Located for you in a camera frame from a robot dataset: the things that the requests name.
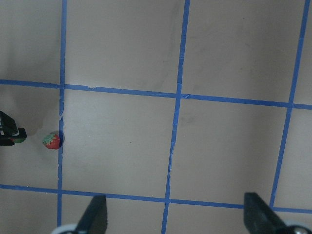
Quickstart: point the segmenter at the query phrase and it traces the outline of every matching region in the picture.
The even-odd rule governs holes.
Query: beige surface
[[[0,79],[59,83],[61,0],[0,1]]]
[[[0,86],[0,107],[25,128],[28,138],[14,147],[0,147],[0,183],[57,188],[58,151],[43,138],[59,130],[59,90]]]
[[[303,4],[191,1],[183,92],[288,101]]]
[[[69,0],[66,82],[175,92],[183,6]]]
[[[270,199],[285,108],[182,100],[171,198],[242,204]]]
[[[57,195],[0,189],[1,233],[51,233],[57,223]]]
[[[303,5],[191,0],[182,92],[287,102]],[[183,7],[68,0],[65,82],[175,93]],[[59,83],[60,16],[60,0],[0,1],[0,82]],[[296,103],[312,104],[311,20]],[[63,189],[165,197],[174,98],[65,90],[64,107]],[[20,145],[0,147],[0,187],[57,189],[58,151],[41,141],[59,129],[59,90],[0,85],[0,110],[28,133]],[[183,99],[171,198],[242,204],[245,192],[258,192],[269,202],[285,114]],[[311,119],[311,110],[292,111],[276,207],[312,209]],[[63,223],[77,222],[90,200],[64,195]],[[161,233],[164,203],[107,201],[108,234]],[[312,223],[310,214],[279,215]],[[0,190],[1,234],[50,233],[56,224],[56,194]],[[241,209],[170,204],[167,233],[247,232]]]
[[[64,189],[164,197],[174,104],[67,90]]]

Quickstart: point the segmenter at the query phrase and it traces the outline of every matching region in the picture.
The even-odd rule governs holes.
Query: blue tape line
[[[33,81],[21,81],[21,80],[8,80],[8,79],[0,79],[0,84],[50,88],[50,89],[60,88],[60,85],[58,84],[33,82]],[[131,90],[131,89],[115,89],[115,88],[106,88],[106,87],[89,88],[88,86],[85,86],[85,85],[74,85],[74,84],[65,84],[64,87],[65,89],[70,89],[70,90],[104,92],[104,93],[114,93],[114,94],[129,94],[129,95],[151,96],[151,97],[162,97],[162,98],[176,98],[175,93],[164,93],[164,92],[153,92],[153,91],[142,91],[142,90]],[[215,97],[215,96],[194,95],[194,94],[182,94],[181,98],[195,99],[195,100],[202,100],[202,101],[216,101],[216,102],[260,105],[260,106],[276,106],[276,107],[290,107],[291,106],[287,102],[264,101],[264,100],[243,99],[243,98],[233,98],[233,97]],[[292,107],[295,109],[312,110],[312,105],[309,105],[309,104],[296,103],[296,104],[293,104]]]
[[[177,125],[178,125],[178,119],[179,119],[179,113],[180,113],[182,80],[183,80],[183,64],[184,64],[184,54],[185,54],[185,45],[186,45],[187,25],[188,25],[188,20],[189,20],[189,11],[190,11],[190,0],[185,0],[182,32],[181,32],[179,65],[178,65],[178,72],[177,72],[175,113],[174,113],[174,119],[173,119],[173,124],[172,124],[171,145],[170,145],[166,193],[165,193],[165,209],[164,209],[164,213],[162,217],[161,234],[165,234],[166,229],[167,229],[168,210],[169,210],[169,203],[170,203],[170,172],[171,172],[171,166],[172,166],[173,152],[174,152],[175,144],[176,144]]]
[[[182,98],[205,100],[205,101],[218,101],[218,102],[229,102],[229,103],[239,103],[239,104],[261,105],[261,106],[289,107],[289,104],[287,102],[263,101],[263,100],[253,100],[253,99],[243,99],[243,98],[233,98],[233,97],[215,97],[215,96],[204,96],[204,95],[194,95],[194,94],[183,94]]]
[[[183,205],[195,205],[195,206],[212,206],[212,207],[235,208],[235,209],[243,209],[244,208],[244,205],[240,205],[240,204],[208,202],[208,201],[191,201],[191,200],[179,200],[179,199],[171,199],[171,203],[172,204],[183,204]]]
[[[35,187],[29,187],[29,186],[7,185],[7,184],[0,184],[0,189],[30,191],[30,192],[39,192],[39,193],[49,193],[49,194],[58,193],[57,189],[35,188]]]
[[[295,91],[296,91],[299,68],[300,68],[300,61],[301,61],[301,55],[302,55],[302,49],[303,49],[304,36],[306,33],[306,26],[307,26],[307,20],[308,20],[309,5],[310,5],[310,0],[306,0],[305,4],[304,4],[303,16],[302,16],[302,21],[301,21],[300,37],[299,37],[299,42],[298,42],[295,66],[294,66],[294,70],[293,70],[292,87],[291,87],[291,93],[289,96],[289,103],[293,103],[293,99],[294,99],[294,95],[295,95]]]
[[[115,89],[115,88],[105,88],[105,87],[89,88],[88,86],[85,86],[85,85],[73,85],[73,84],[65,84],[65,89],[114,93],[114,94],[130,94],[130,95],[139,95],[139,96],[163,97],[163,98],[175,98],[176,97],[176,94],[173,94],[173,93],[142,91],[142,90],[132,90],[132,89]]]
[[[63,111],[64,111],[64,99],[65,99],[65,52],[66,52],[66,21],[67,21],[67,0],[62,0],[62,22],[61,22],[61,43],[60,43],[60,71],[59,71],[59,138],[63,143]],[[63,164],[63,145],[58,150],[58,212],[57,212],[57,225],[62,225],[62,172]]]
[[[58,189],[46,189],[46,188],[36,188],[36,187],[29,187],[29,186],[7,185],[7,184],[0,184],[0,189],[16,190],[16,191],[29,191],[29,192],[37,192],[37,193],[48,193],[48,194],[58,194],[59,193]],[[79,195],[79,196],[106,195],[107,198],[113,198],[113,199],[150,201],[150,202],[160,202],[160,203],[166,202],[165,198],[158,198],[158,197],[119,195],[119,194],[104,194],[104,193],[72,191],[72,190],[62,190],[61,192],[62,192],[62,194],[65,194],[65,195]],[[195,205],[195,206],[210,206],[210,207],[221,207],[221,208],[235,208],[235,209],[243,209],[244,208],[244,205],[240,205],[240,204],[208,202],[208,201],[179,200],[179,199],[170,199],[169,203],[171,203],[171,204],[181,204],[181,205]],[[312,214],[312,210],[308,210],[308,209],[273,207],[273,210],[276,211],[276,212],[290,212],[290,213]]]
[[[71,191],[63,190],[63,194],[66,195],[79,195],[79,196],[96,196],[96,195],[106,195],[107,198],[115,199],[126,199],[126,200],[137,200],[137,201],[150,201],[150,202],[165,202],[164,198],[159,197],[148,197],[148,196],[134,196],[134,195],[121,195],[121,194],[105,194],[105,193],[94,193],[94,192],[84,192],[84,191]]]
[[[294,208],[273,207],[273,210],[276,211],[276,212],[289,212],[289,213],[312,214],[312,210],[306,210],[306,209],[294,209]]]
[[[300,60],[301,60],[301,55],[302,55],[309,6],[310,6],[310,0],[306,0],[304,4],[303,16],[302,16],[302,21],[301,21],[300,37],[299,37],[299,42],[298,42],[297,55],[296,55],[296,61],[295,61],[295,66],[294,66],[293,78],[292,78],[292,87],[291,87],[291,91],[289,95],[290,107],[287,108],[287,112],[286,112],[283,136],[281,140],[281,145],[280,145],[280,150],[279,150],[279,155],[278,155],[277,165],[276,165],[276,170],[275,170],[275,176],[274,176],[274,181],[273,181],[273,186],[272,186],[270,207],[274,206],[279,176],[280,176],[282,163],[283,163],[283,157],[284,157],[285,146],[286,146],[286,141],[287,141],[287,134],[288,134],[289,124],[290,124],[291,115],[292,115],[293,100],[294,100],[294,95],[296,91],[298,73],[299,73],[299,68],[300,68]]]
[[[281,172],[281,168],[282,168],[284,151],[285,151],[285,146],[286,146],[286,141],[287,141],[289,123],[291,121],[291,115],[292,115],[292,108],[287,108],[284,130],[283,130],[281,145],[279,148],[279,154],[278,154],[277,165],[276,165],[275,176],[274,176],[273,187],[272,187],[271,198],[270,198],[270,207],[271,208],[274,206],[274,201],[275,201],[275,196],[276,196],[276,191],[277,191],[277,186],[278,186],[278,180],[279,180],[279,176],[280,176],[280,172]]]
[[[58,84],[42,83],[42,82],[34,82],[34,81],[0,79],[0,84],[59,89]]]
[[[312,105],[307,105],[307,104],[294,104],[293,107],[295,109],[312,110]]]

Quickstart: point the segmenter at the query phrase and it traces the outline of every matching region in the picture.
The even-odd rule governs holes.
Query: toy strawberry
[[[51,133],[47,135],[42,141],[45,147],[47,147],[48,149],[53,149],[53,150],[59,149],[59,142],[60,142],[60,138],[55,133]]]

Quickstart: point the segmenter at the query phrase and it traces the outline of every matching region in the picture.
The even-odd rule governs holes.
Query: floor tile
[[[312,13],[310,7],[308,23],[304,39],[298,84],[295,95],[296,103],[312,104]]]
[[[68,1],[66,82],[176,91],[183,1]]]
[[[294,109],[289,126],[275,206],[312,209],[312,111]]]
[[[0,79],[59,83],[61,0],[0,2]]]
[[[63,187],[164,197],[175,100],[65,93]]]
[[[303,5],[191,1],[183,92],[288,101]]]
[[[167,234],[239,233],[247,234],[243,210],[171,204]]]
[[[64,195],[63,224],[77,223],[90,201],[91,197]],[[106,234],[158,234],[163,210],[163,203],[108,198]]]
[[[182,100],[171,198],[243,203],[270,199],[285,109]]]
[[[49,234],[56,224],[56,194],[0,190],[2,234]]]
[[[42,144],[59,130],[59,90],[0,85],[0,107],[18,127],[25,128],[25,142],[0,147],[0,183],[57,188],[58,151]]]

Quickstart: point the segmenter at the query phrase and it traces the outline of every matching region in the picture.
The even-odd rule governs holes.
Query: blue tape
[[[172,124],[171,146],[170,146],[170,152],[169,152],[167,183],[166,183],[166,193],[165,193],[165,209],[164,209],[164,213],[162,217],[161,234],[165,234],[166,229],[167,229],[168,210],[169,210],[169,203],[170,203],[170,172],[171,172],[171,166],[172,166],[172,157],[173,157],[175,144],[176,144],[176,133],[177,133],[179,113],[180,113],[180,104],[181,104],[181,96],[182,96],[182,80],[183,80],[183,64],[184,64],[184,54],[185,54],[185,45],[186,45],[187,25],[188,25],[188,20],[189,20],[189,11],[190,11],[190,0],[185,0],[182,33],[181,33],[181,43],[180,43],[179,65],[178,65],[178,72],[177,72],[175,113],[174,113],[174,119],[173,119],[173,124]]]
[[[48,194],[59,194],[58,189],[36,188],[36,187],[19,186],[19,185],[0,184],[0,189],[17,190],[17,191],[30,191],[30,192],[48,193]],[[240,204],[208,202],[208,201],[192,201],[192,200],[170,199],[168,202],[166,202],[165,198],[158,198],[158,197],[104,194],[104,193],[72,191],[72,190],[62,190],[61,193],[65,194],[65,195],[78,195],[78,196],[106,195],[107,198],[113,198],[113,199],[160,202],[160,203],[166,203],[166,204],[171,203],[171,204],[181,204],[181,205],[210,206],[210,207],[235,208],[235,209],[243,209],[244,208],[244,205],[240,205]],[[312,214],[312,210],[308,210],[308,209],[273,207],[273,210],[276,212]]]
[[[139,96],[163,97],[163,98],[175,98],[176,97],[176,94],[173,94],[173,93],[142,91],[142,90],[132,90],[132,89],[115,89],[115,88],[105,88],[105,87],[89,88],[88,86],[85,86],[85,85],[73,85],[73,84],[65,84],[65,89],[114,93],[114,94],[130,94],[130,95],[139,95]]]
[[[105,193],[93,193],[93,192],[71,191],[71,190],[63,190],[62,193],[63,193],[63,194],[66,194],[66,195],[79,195],[79,196],[106,195],[107,198],[114,198],[114,199],[126,199],[126,200],[137,200],[137,201],[150,201],[150,202],[165,202],[165,199],[164,199],[164,198],[148,197],[148,196],[133,196],[133,195],[121,195],[121,194],[105,194]]]
[[[312,105],[307,105],[307,104],[294,104],[293,107],[295,109],[312,110]]]
[[[300,69],[300,61],[301,61],[301,55],[302,55],[302,49],[303,49],[304,36],[306,33],[306,27],[307,27],[309,5],[310,5],[310,0],[306,0],[305,5],[304,5],[304,9],[303,9],[302,21],[301,21],[300,37],[299,37],[299,42],[298,42],[295,66],[294,66],[294,70],[293,70],[292,87],[291,87],[291,93],[289,96],[289,103],[293,103],[294,95],[295,95],[295,91],[296,91],[298,74],[299,74],[299,69]]]
[[[278,186],[278,180],[279,180],[279,176],[280,176],[280,172],[281,172],[281,168],[282,168],[282,163],[283,163],[287,134],[288,134],[288,129],[289,129],[289,123],[291,121],[291,115],[292,115],[292,108],[287,108],[284,130],[283,130],[281,145],[279,148],[279,154],[278,154],[277,165],[276,165],[273,187],[272,187],[271,198],[270,198],[270,207],[271,208],[274,206],[274,201],[275,201],[275,196],[276,196],[276,191],[277,191],[277,186]]]
[[[191,201],[191,200],[179,200],[179,199],[171,199],[171,203],[172,204],[183,204],[183,205],[195,205],[195,206],[212,206],[212,207],[235,208],[235,209],[243,209],[244,208],[244,205],[240,205],[240,204],[208,202],[208,201]]]
[[[182,98],[205,100],[205,101],[250,104],[250,105],[261,105],[261,106],[276,106],[276,107],[289,107],[290,106],[289,103],[287,102],[263,101],[263,100],[253,100],[253,99],[243,99],[243,98],[233,98],[233,97],[203,96],[203,95],[194,95],[194,94],[183,94]]]
[[[42,82],[34,82],[34,81],[0,79],[0,84],[59,89],[58,84],[42,83]]]
[[[66,21],[67,21],[67,0],[62,0],[62,22],[61,22],[61,43],[60,43],[60,71],[59,71],[59,138],[63,143],[63,111],[65,99],[65,53],[66,53]],[[63,180],[63,145],[58,150],[58,212],[57,212],[57,225],[62,225],[62,180]]]
[[[58,193],[57,189],[45,189],[45,188],[35,188],[35,187],[29,187],[29,186],[7,185],[7,184],[0,184],[0,189],[31,191],[31,192],[48,193],[48,194]]]
[[[289,213],[312,214],[312,210],[306,210],[306,209],[294,209],[294,208],[273,207],[273,210],[276,211],[276,212],[289,212]]]
[[[302,16],[302,21],[301,21],[300,37],[299,37],[299,42],[298,42],[297,55],[296,55],[296,61],[295,61],[295,66],[294,66],[293,78],[292,78],[292,87],[291,87],[291,91],[289,95],[290,106],[287,108],[287,112],[286,112],[283,136],[282,136],[281,145],[279,149],[279,155],[277,159],[275,176],[274,176],[274,181],[273,181],[273,186],[272,186],[270,207],[274,206],[279,176],[280,176],[282,163],[283,163],[283,157],[284,157],[285,146],[286,146],[286,141],[287,141],[287,134],[288,134],[289,124],[290,124],[291,115],[292,115],[292,108],[294,106],[293,100],[294,100],[294,95],[295,95],[296,86],[297,86],[298,73],[299,73],[299,68],[300,68],[300,61],[301,61],[303,42],[304,42],[304,36],[305,36],[305,31],[306,31],[306,25],[307,25],[309,6],[310,6],[310,0],[306,0],[304,4],[303,16]]]

